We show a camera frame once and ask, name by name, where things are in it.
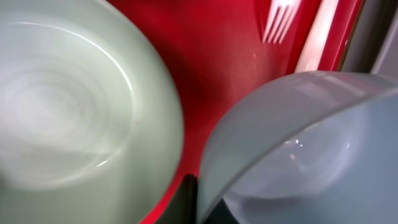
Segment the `red surface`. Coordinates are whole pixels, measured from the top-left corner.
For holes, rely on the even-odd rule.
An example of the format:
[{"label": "red surface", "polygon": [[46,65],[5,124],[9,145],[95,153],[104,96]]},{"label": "red surface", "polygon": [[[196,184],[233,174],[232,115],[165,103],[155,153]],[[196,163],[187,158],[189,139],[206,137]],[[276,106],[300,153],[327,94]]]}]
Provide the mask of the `red surface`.
[{"label": "red surface", "polygon": [[281,45],[261,43],[270,0],[109,1],[152,42],[182,102],[182,160],[163,199],[143,221],[154,223],[182,177],[198,174],[202,149],[222,115],[255,88],[294,71],[320,0],[302,0]]},{"label": "red surface", "polygon": [[340,1],[319,62],[319,70],[336,70],[362,0]]}]

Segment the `dishware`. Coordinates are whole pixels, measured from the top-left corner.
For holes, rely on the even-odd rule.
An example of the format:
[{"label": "dishware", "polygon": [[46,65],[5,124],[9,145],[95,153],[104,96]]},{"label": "dishware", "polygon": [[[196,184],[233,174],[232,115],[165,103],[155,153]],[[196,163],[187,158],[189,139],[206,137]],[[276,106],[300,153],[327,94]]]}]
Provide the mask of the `dishware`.
[{"label": "dishware", "polygon": [[301,0],[272,0],[262,42],[282,43]]},{"label": "dishware", "polygon": [[178,95],[103,0],[0,2],[0,223],[137,223],[180,160]]},{"label": "dishware", "polygon": [[197,223],[223,198],[240,223],[396,220],[398,82],[303,72],[258,88],[202,156]]},{"label": "dishware", "polygon": [[329,30],[335,16],[338,0],[322,0],[317,15],[298,59],[295,73],[315,71],[325,48]]}]

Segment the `plate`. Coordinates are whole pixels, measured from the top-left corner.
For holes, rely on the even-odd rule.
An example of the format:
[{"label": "plate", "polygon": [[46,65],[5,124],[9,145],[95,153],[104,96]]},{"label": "plate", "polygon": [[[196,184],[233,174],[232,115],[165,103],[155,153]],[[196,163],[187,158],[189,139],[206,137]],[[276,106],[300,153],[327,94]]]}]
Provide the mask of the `plate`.
[{"label": "plate", "polygon": [[143,218],[183,140],[149,41],[106,1],[10,0],[0,49],[0,223]]}]

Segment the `gray surface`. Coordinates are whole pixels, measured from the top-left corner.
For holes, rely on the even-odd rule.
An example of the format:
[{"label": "gray surface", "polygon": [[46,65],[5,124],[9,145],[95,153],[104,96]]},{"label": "gray surface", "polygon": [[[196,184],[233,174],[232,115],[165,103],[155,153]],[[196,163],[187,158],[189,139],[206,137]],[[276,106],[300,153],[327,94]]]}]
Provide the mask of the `gray surface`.
[{"label": "gray surface", "polygon": [[365,1],[341,71],[371,72],[397,5],[396,0]]},{"label": "gray surface", "polygon": [[391,23],[376,63],[372,68],[374,74],[384,74],[398,78],[398,11]]}]

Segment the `fork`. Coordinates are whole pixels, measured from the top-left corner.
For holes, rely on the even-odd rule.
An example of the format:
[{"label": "fork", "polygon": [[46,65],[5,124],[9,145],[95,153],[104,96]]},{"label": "fork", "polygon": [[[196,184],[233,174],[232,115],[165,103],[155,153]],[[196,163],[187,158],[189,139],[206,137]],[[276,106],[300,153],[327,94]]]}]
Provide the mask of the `fork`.
[{"label": "fork", "polygon": [[271,0],[263,43],[282,43],[300,3],[301,0]]},{"label": "fork", "polygon": [[339,0],[322,0],[294,72],[318,70]]}]

